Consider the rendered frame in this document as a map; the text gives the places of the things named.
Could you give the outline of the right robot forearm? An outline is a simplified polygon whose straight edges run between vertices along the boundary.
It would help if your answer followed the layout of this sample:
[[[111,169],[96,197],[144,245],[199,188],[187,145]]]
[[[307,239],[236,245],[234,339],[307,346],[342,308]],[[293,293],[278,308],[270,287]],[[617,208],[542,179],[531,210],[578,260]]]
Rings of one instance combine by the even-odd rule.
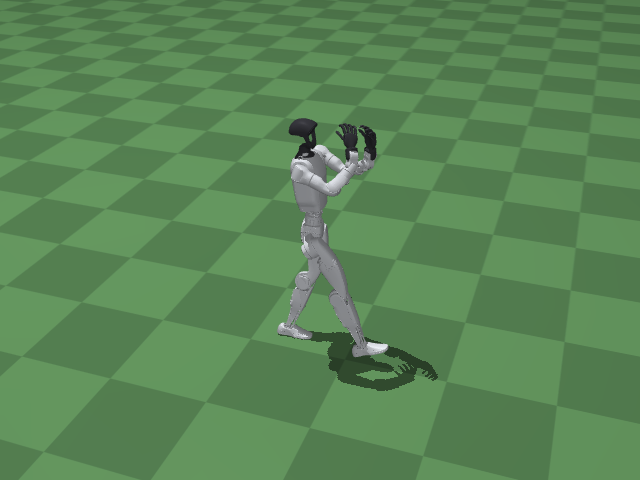
[[[350,159],[346,159],[345,167],[341,170],[340,173],[336,175],[336,177],[328,183],[328,190],[330,192],[337,192],[344,185],[349,184],[350,178],[354,175],[359,168],[358,165],[358,152],[357,151],[349,151]]]

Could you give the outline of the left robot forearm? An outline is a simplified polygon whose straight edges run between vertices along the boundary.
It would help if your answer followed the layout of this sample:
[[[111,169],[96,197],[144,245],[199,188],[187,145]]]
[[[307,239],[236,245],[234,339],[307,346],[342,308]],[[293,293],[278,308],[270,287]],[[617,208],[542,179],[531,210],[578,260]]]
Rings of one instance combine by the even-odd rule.
[[[376,157],[377,157],[377,153],[376,153]],[[365,151],[364,152],[364,158],[362,160],[358,161],[359,168],[358,168],[358,170],[356,172],[354,172],[354,174],[355,175],[361,175],[365,171],[367,171],[368,169],[372,169],[374,167],[375,159],[371,160],[370,159],[370,154]]]

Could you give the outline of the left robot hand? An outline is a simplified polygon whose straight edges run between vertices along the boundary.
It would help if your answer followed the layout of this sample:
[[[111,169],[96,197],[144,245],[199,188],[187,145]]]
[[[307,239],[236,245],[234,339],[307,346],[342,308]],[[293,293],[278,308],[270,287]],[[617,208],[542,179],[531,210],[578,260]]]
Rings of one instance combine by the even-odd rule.
[[[365,138],[365,144],[366,147],[364,148],[364,152],[366,151],[367,153],[370,154],[370,159],[374,160],[376,158],[376,134],[375,132],[373,132],[372,129],[370,129],[367,126],[361,125],[359,126],[359,128],[364,129],[365,133],[363,130],[358,129],[358,131],[363,135],[363,137]]]

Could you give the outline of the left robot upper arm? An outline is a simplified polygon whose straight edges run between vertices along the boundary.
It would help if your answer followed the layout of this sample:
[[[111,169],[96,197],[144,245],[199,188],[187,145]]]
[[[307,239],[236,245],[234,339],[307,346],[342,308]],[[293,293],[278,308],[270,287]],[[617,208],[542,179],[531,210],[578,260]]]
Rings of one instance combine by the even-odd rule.
[[[327,147],[325,147],[323,145],[316,145],[313,149],[317,149],[322,153],[322,155],[324,157],[325,165],[328,166],[329,168],[331,168],[332,170],[340,173],[341,170],[343,169],[343,167],[345,167],[343,162],[338,157],[336,157],[334,154],[332,154],[328,150]]]

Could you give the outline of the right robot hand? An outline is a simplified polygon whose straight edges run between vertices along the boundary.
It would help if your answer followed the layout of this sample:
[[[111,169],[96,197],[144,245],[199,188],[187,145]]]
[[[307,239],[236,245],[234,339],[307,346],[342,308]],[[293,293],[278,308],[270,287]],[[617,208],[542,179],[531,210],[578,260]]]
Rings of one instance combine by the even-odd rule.
[[[346,130],[343,125],[346,127]],[[345,149],[346,159],[349,160],[350,159],[349,151],[358,152],[358,149],[355,147],[358,141],[357,128],[354,125],[352,126],[351,124],[347,125],[346,123],[344,123],[343,125],[340,124],[339,127],[342,128],[344,135],[342,136],[338,131],[336,131],[336,134],[344,141],[344,145],[347,147]],[[353,129],[354,129],[354,132],[353,132]]]

